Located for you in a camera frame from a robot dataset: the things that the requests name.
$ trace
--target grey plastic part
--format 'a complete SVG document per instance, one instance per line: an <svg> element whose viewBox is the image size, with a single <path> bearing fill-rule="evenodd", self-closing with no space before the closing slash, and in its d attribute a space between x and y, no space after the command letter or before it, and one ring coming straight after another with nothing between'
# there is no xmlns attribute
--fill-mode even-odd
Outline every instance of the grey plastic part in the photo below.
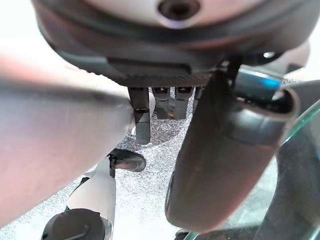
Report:
<svg viewBox="0 0 320 240"><path fill-rule="evenodd" d="M272 112L236 100L216 75L203 91L179 152L166 199L175 226L206 233L222 224L256 185L296 118L299 100Z"/></svg>

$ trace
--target screw hole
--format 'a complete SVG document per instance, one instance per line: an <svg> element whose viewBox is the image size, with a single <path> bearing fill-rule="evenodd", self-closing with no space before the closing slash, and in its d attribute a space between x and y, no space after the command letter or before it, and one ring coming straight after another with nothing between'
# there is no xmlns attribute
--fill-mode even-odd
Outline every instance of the screw hole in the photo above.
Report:
<svg viewBox="0 0 320 240"><path fill-rule="evenodd" d="M196 0L165 0L158 9L167 19L185 21L200 10L200 4Z"/></svg>

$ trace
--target black plastic part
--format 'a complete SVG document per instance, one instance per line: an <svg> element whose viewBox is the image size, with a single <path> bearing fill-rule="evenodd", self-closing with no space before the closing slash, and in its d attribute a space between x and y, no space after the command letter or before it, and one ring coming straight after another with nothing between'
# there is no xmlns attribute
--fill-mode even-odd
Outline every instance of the black plastic part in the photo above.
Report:
<svg viewBox="0 0 320 240"><path fill-rule="evenodd" d="M149 90L143 87L130 87L128 91L134 109L136 141L146 145L151 138Z"/></svg>
<svg viewBox="0 0 320 240"><path fill-rule="evenodd" d="M104 240L106 228L98 212L72 209L55 215L41 240Z"/></svg>
<svg viewBox="0 0 320 240"><path fill-rule="evenodd" d="M175 109L174 118L177 120L186 119L189 98L194 92L193 87L176 87L175 88Z"/></svg>
<svg viewBox="0 0 320 240"><path fill-rule="evenodd" d="M114 160L113 164L116 169L128 170L134 173L142 172L147 165L144 156L126 149L113 149L109 153L109 158Z"/></svg>
<svg viewBox="0 0 320 240"><path fill-rule="evenodd" d="M261 58L302 44L320 9L318 0L268 0L223 22L175 30L127 22L79 0L32 2L58 54L130 87L205 86L211 69L229 56Z"/></svg>
<svg viewBox="0 0 320 240"><path fill-rule="evenodd" d="M153 87L153 96L155 98L155 113L158 119L169 118L170 112L170 87Z"/></svg>
<svg viewBox="0 0 320 240"><path fill-rule="evenodd" d="M200 98L202 96L202 92L203 92L204 89L205 89L204 86L198 86L198 87L195 88L194 100L193 100L193 109L192 109L193 113L195 113L195 111L197 109L199 100L200 100Z"/></svg>
<svg viewBox="0 0 320 240"><path fill-rule="evenodd" d="M247 197L299 106L291 91L280 112L240 102L224 73L216 74L193 115L166 200L168 221L197 233L220 225Z"/></svg>

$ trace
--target black cap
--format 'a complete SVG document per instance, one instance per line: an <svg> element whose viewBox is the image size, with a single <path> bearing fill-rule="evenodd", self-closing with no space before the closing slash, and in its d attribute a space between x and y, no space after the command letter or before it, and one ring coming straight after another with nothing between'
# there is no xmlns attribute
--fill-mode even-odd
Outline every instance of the black cap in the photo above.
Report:
<svg viewBox="0 0 320 240"><path fill-rule="evenodd" d="M105 235L106 228L100 213L79 208L51 218L41 240L104 240Z"/></svg>

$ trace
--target glass surface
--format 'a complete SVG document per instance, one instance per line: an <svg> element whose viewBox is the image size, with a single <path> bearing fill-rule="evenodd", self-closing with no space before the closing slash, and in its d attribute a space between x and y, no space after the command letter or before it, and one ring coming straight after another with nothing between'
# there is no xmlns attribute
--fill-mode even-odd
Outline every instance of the glass surface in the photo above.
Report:
<svg viewBox="0 0 320 240"><path fill-rule="evenodd" d="M260 222L247 215L247 224L226 224L197 240L320 240L320 100L296 120L276 159L275 193Z"/></svg>

